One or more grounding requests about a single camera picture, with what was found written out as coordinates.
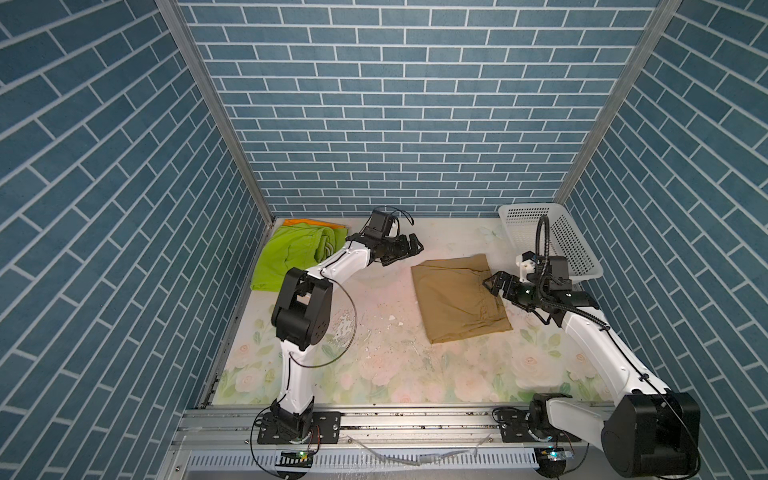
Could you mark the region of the orange shorts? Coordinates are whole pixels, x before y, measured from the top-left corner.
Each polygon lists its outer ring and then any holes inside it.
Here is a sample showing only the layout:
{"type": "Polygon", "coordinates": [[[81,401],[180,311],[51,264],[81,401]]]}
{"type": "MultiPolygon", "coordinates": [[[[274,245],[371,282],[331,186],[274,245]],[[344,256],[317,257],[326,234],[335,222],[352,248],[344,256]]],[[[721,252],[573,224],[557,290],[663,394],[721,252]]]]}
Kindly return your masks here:
{"type": "Polygon", "coordinates": [[[321,220],[313,220],[313,219],[296,219],[296,218],[290,218],[285,219],[283,221],[282,226],[296,226],[296,225],[311,225],[311,226],[319,226],[319,227],[328,227],[333,229],[346,229],[347,227],[338,223],[333,222],[327,222],[327,221],[321,221],[321,220]]]}

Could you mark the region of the neon green shorts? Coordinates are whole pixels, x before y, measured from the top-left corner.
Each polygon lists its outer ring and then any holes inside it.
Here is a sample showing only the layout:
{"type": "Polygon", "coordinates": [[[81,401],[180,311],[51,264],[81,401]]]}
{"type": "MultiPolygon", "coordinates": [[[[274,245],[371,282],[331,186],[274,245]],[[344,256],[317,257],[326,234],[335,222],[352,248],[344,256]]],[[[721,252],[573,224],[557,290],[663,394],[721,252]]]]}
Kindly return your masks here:
{"type": "Polygon", "coordinates": [[[311,225],[280,226],[257,261],[251,289],[278,292],[291,268],[308,270],[339,251],[348,229],[311,225]]]}

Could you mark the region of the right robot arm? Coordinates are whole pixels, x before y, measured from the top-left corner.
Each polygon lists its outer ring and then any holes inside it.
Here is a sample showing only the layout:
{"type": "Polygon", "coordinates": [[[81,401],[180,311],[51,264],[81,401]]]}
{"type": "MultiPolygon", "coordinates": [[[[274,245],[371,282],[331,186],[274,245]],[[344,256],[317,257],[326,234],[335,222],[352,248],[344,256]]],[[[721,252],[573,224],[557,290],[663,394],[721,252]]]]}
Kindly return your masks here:
{"type": "Polygon", "coordinates": [[[531,437],[568,434],[601,450],[625,478],[687,479],[698,474],[700,408],[654,375],[608,324],[586,292],[554,290],[500,271],[483,282],[494,296],[554,322],[581,348],[604,381],[612,407],[588,406],[566,394],[537,394],[526,418],[531,437]]]}

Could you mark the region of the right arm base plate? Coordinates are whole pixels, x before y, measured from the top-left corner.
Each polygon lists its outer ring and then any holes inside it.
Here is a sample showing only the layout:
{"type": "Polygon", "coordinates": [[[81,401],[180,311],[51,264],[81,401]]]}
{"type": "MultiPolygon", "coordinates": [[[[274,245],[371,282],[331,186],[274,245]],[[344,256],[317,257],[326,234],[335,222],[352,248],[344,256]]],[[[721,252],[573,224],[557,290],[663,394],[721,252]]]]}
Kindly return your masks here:
{"type": "Polygon", "coordinates": [[[581,439],[563,430],[537,424],[530,413],[511,406],[497,407],[491,416],[497,423],[503,443],[556,443],[580,442],[581,439]]]}

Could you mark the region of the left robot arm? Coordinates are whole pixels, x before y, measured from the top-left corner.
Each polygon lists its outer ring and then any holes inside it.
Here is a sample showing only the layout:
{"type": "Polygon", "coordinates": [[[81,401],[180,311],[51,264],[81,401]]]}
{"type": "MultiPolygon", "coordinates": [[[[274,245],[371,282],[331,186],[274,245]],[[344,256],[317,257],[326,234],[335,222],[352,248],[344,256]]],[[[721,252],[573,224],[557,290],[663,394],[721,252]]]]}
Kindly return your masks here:
{"type": "Polygon", "coordinates": [[[282,435],[301,439],[310,430],[314,405],[310,371],[314,366],[308,357],[330,325],[334,289],[376,260],[387,266],[422,251],[414,234],[354,234],[339,252],[320,264],[287,272],[271,319],[280,340],[282,381],[270,412],[282,435]]]}

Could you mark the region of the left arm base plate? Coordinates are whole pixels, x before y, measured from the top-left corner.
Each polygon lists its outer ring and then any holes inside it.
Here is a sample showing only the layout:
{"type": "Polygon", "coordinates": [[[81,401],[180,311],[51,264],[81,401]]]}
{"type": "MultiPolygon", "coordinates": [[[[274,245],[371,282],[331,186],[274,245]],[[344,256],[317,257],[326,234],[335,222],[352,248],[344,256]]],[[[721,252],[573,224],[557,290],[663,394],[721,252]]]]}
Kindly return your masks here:
{"type": "Polygon", "coordinates": [[[342,415],[339,411],[313,411],[311,414],[290,414],[268,411],[258,426],[259,445],[287,445],[312,442],[321,446],[337,444],[342,415]]]}

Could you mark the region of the tan brown shorts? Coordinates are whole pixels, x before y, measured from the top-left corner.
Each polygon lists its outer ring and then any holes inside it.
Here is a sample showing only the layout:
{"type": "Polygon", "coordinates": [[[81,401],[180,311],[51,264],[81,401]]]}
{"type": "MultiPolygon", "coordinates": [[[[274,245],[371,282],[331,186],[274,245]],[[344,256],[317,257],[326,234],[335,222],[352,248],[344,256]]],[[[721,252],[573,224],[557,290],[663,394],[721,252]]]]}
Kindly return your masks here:
{"type": "Polygon", "coordinates": [[[500,298],[483,285],[491,277],[484,254],[426,260],[411,268],[430,343],[446,343],[511,329],[500,298]]]}

